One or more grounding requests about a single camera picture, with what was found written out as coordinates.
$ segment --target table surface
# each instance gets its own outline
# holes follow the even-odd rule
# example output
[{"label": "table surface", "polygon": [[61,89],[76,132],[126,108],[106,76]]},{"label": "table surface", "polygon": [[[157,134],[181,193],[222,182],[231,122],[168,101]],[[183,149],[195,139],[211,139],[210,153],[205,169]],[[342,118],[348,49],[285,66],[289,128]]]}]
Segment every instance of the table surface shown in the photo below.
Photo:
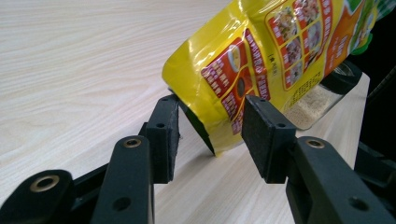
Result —
[{"label": "table surface", "polygon": [[[229,1],[2,1],[0,204],[27,177],[108,163],[169,90],[166,59]],[[312,129],[353,167],[369,78]],[[293,223],[246,145],[215,158],[184,114],[175,179],[155,185],[156,223]]]}]

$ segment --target clear plastic container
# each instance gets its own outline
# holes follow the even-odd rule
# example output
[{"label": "clear plastic container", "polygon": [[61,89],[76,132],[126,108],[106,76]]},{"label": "clear plastic container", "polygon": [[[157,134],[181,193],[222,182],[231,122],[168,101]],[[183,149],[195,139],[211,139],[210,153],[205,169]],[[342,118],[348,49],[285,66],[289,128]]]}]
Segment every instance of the clear plastic container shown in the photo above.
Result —
[{"label": "clear plastic container", "polygon": [[294,106],[284,113],[299,130],[307,130],[349,93],[361,79],[362,71],[343,61]]}]

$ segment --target light wood grain surface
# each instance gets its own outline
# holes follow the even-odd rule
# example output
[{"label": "light wood grain surface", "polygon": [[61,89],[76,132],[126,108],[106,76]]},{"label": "light wood grain surface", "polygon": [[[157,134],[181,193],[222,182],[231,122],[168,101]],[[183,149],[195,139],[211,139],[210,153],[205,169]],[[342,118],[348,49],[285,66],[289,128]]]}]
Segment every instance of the light wood grain surface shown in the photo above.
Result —
[{"label": "light wood grain surface", "polygon": [[[27,177],[74,178],[109,161],[169,94],[166,59],[229,1],[2,1],[0,204]],[[311,130],[353,166],[369,78]],[[245,145],[211,152],[180,113],[175,180],[155,186],[156,223],[293,223],[284,185]]]}]

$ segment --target yellow snack bag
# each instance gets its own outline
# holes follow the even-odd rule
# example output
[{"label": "yellow snack bag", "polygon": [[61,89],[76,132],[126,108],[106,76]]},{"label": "yellow snack bag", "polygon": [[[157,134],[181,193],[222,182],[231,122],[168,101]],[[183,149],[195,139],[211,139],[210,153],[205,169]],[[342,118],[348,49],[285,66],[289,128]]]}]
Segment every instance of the yellow snack bag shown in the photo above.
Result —
[{"label": "yellow snack bag", "polygon": [[243,141],[246,94],[284,112],[367,42],[375,15],[375,0],[233,0],[171,55],[163,79],[218,156]]}]

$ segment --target wooden table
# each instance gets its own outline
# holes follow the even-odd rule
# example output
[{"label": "wooden table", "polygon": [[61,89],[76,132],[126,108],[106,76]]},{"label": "wooden table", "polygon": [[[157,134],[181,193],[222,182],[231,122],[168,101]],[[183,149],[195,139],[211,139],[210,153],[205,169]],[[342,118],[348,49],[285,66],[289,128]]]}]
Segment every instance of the wooden table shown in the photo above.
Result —
[{"label": "wooden table", "polygon": [[[27,177],[74,178],[109,161],[169,94],[166,59],[229,1],[2,1],[0,203]],[[353,166],[369,78],[301,135]],[[184,114],[175,180],[155,186],[156,223],[293,223],[285,185],[260,178],[245,145],[212,156]]]}]

